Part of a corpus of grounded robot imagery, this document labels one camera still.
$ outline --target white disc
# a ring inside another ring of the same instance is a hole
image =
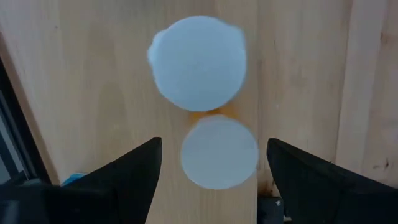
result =
[[[147,56],[160,93],[190,111],[224,105],[246,74],[242,31],[207,16],[188,17],[160,31]]]
[[[182,144],[185,174],[207,189],[227,189],[244,182],[256,170],[258,159],[257,142],[250,131],[222,115],[199,120]]]

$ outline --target black metal frame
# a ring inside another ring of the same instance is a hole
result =
[[[27,179],[39,178],[42,182],[50,183],[50,177],[45,169],[39,150],[35,144],[34,138],[28,127],[21,106],[17,100],[6,69],[0,59],[0,119],[4,121],[7,132],[21,160]],[[4,165],[8,171],[15,174],[14,164],[11,156],[6,154],[6,145],[2,144],[4,140],[0,139],[0,154]]]

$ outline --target circular lid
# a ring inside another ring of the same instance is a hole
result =
[[[199,120],[182,144],[185,174],[207,189],[227,189],[256,170],[259,151],[250,131],[222,115]]]
[[[160,31],[147,56],[160,93],[190,111],[227,103],[246,73],[241,30],[207,16],[188,17]]]

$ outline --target plastic cup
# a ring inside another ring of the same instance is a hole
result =
[[[246,75],[243,32],[208,16],[188,17],[157,33],[147,57],[160,93],[189,111],[223,106]]]
[[[228,189],[244,182],[255,172],[258,159],[251,132],[223,115],[199,120],[182,144],[184,173],[207,189]]]

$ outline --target wooden table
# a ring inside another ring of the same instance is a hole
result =
[[[199,14],[246,36],[248,78],[228,106],[261,159],[228,190],[186,178],[190,114],[159,95],[146,61],[156,32]],[[257,186],[276,190],[269,137],[398,185],[397,21],[397,0],[0,0],[0,53],[54,183],[161,136],[148,223],[255,223]]]

